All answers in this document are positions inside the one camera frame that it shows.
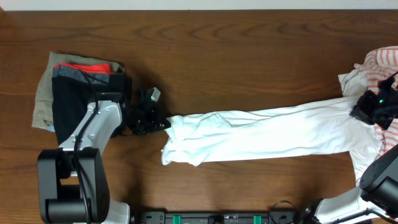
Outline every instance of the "wooden table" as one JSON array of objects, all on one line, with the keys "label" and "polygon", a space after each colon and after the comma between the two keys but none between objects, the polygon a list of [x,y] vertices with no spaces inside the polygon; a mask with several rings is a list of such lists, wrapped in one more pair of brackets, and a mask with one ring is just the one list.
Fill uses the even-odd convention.
[{"label": "wooden table", "polygon": [[[261,110],[341,96],[337,75],[396,45],[396,11],[5,12],[0,16],[0,223],[40,223],[36,160],[57,147],[31,128],[50,51],[124,64],[162,91],[168,115]],[[163,166],[165,132],[111,139],[112,198],[138,210],[267,210],[354,187],[348,153]]]}]

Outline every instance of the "striped cloth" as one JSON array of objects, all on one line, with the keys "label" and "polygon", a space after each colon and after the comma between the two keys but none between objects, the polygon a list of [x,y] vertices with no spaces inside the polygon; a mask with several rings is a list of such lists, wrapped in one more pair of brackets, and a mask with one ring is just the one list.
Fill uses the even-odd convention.
[{"label": "striped cloth", "polygon": [[[359,72],[364,72],[368,77],[368,90],[378,94],[378,81],[385,80],[398,71],[398,46],[373,50],[367,54],[362,65],[355,64],[354,67]],[[397,85],[398,78],[396,78],[392,87],[396,88]],[[383,130],[377,124],[374,125],[374,128],[382,141],[382,147],[377,155],[377,158],[379,158],[398,144],[398,119],[393,120],[388,130]]]}]

